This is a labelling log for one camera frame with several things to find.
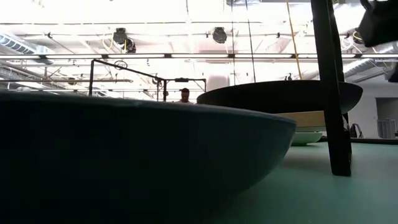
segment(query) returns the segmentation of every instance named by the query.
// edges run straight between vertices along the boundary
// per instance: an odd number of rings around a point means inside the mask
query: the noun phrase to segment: white wall
[[[361,85],[364,92],[359,103],[348,113],[349,123],[357,123],[365,138],[379,138],[377,133],[377,104],[379,97],[398,97],[398,85]]]

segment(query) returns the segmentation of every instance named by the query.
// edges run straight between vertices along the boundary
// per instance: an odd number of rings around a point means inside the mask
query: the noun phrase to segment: table
[[[292,147],[279,168],[205,223],[396,223],[398,147],[352,147],[352,177],[331,174],[327,143]]]

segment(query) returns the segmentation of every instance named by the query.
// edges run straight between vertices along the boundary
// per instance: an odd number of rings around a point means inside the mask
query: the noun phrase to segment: man
[[[183,88],[181,90],[181,100],[177,101],[178,103],[191,103],[189,102],[189,89]]]

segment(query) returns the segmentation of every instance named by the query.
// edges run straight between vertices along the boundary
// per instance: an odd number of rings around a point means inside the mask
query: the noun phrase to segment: ceiling
[[[120,46],[113,45],[111,38],[116,28],[124,27],[133,39],[137,54],[185,53],[294,53],[289,15],[284,2],[261,3],[249,6],[233,6],[225,0],[3,0],[0,33],[15,35],[31,44],[48,47],[54,54],[120,54]],[[316,53],[309,3],[290,4],[295,42],[298,53]],[[342,43],[348,30],[357,27],[364,9],[360,4],[338,5],[335,17]],[[212,39],[215,27],[224,27],[228,38],[225,44]],[[344,49],[344,53],[356,50],[369,52],[363,46]],[[17,54],[0,46],[0,54]],[[129,59],[128,67],[162,78],[208,78],[224,74],[230,84],[254,81],[281,80],[288,74],[298,76],[295,60],[260,61],[251,58],[223,60],[211,59]],[[15,66],[38,74],[51,74],[52,78],[88,78],[89,60],[54,60],[52,65],[33,61],[7,60]],[[316,60],[302,61],[302,73],[318,69]],[[113,67],[96,65],[96,79],[130,79],[128,83],[95,83],[102,89],[125,89],[135,92],[113,94],[115,97],[153,100],[156,85],[151,78],[136,73],[119,71]],[[65,88],[87,88],[78,83]],[[179,90],[191,89],[191,99],[203,93],[203,82],[174,83],[168,85],[169,101],[179,99]]]

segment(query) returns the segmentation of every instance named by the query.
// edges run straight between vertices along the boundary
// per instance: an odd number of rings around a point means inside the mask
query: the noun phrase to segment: dark bowl
[[[339,83],[341,112],[347,113],[361,99],[363,89],[351,83]],[[197,102],[265,113],[322,111],[326,97],[320,81],[294,80],[249,83],[211,90]]]
[[[189,214],[263,179],[295,132],[280,116],[215,106],[28,93],[0,105],[10,204],[27,219]]]

